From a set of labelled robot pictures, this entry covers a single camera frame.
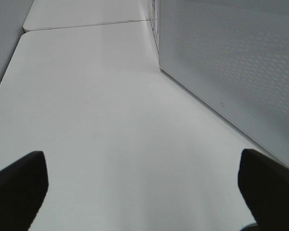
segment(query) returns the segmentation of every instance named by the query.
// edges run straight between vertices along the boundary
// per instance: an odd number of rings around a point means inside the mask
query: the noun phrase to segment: white table
[[[25,31],[148,19],[147,0],[34,0]]]
[[[148,22],[24,34],[0,85],[0,169],[46,155],[30,230],[238,231],[256,148],[158,67]]]

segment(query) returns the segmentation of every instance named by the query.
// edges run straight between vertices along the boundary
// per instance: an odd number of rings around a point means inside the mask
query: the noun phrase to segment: perforated panel
[[[289,164],[289,1],[160,5],[161,68]]]

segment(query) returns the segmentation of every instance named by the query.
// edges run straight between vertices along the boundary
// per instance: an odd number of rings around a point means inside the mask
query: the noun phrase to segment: grey wall
[[[33,0],[0,0],[0,80],[24,33],[23,23]]]

